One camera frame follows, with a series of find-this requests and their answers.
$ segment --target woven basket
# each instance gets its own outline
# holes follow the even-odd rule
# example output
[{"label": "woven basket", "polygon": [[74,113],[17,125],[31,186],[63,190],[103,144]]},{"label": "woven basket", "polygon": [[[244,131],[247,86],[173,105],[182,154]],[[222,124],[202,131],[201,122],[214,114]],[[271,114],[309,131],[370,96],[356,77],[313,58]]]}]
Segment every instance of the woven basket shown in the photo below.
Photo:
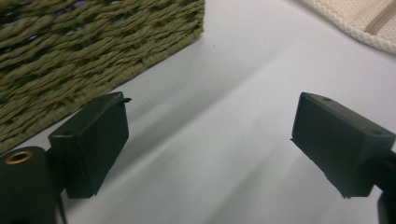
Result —
[{"label": "woven basket", "polygon": [[204,0],[0,0],[0,153],[185,47]]}]

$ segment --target white surface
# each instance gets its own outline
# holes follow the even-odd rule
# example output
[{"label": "white surface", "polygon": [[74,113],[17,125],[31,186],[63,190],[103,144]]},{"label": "white surface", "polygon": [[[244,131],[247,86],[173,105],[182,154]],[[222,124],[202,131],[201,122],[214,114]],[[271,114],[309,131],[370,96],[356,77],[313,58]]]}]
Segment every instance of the white surface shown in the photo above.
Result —
[{"label": "white surface", "polygon": [[[377,223],[289,139],[302,91],[396,133],[396,57],[293,0],[207,0],[194,44],[115,91],[130,139],[99,194],[64,197],[79,223]],[[48,147],[58,125],[24,143]]]}]

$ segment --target white fabric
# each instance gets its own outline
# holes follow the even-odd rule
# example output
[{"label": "white fabric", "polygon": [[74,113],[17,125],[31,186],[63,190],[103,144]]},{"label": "white fabric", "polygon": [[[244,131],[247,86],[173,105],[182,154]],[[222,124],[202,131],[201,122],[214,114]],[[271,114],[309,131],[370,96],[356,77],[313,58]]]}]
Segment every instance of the white fabric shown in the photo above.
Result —
[{"label": "white fabric", "polygon": [[393,0],[304,0],[347,34],[378,49],[396,53],[396,17],[376,35],[364,32],[367,25]]}]

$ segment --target black plastic housing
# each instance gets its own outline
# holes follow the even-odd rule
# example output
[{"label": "black plastic housing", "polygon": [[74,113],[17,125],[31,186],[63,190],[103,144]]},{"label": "black plastic housing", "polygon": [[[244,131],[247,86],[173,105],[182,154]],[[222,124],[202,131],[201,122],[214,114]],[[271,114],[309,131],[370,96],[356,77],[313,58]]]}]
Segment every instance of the black plastic housing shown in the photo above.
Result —
[{"label": "black plastic housing", "polygon": [[303,92],[291,140],[349,198],[369,195],[373,158],[391,150],[395,137],[327,97]]},{"label": "black plastic housing", "polygon": [[69,198],[90,198],[128,139],[122,92],[89,102],[49,136],[53,158],[64,162]]}]

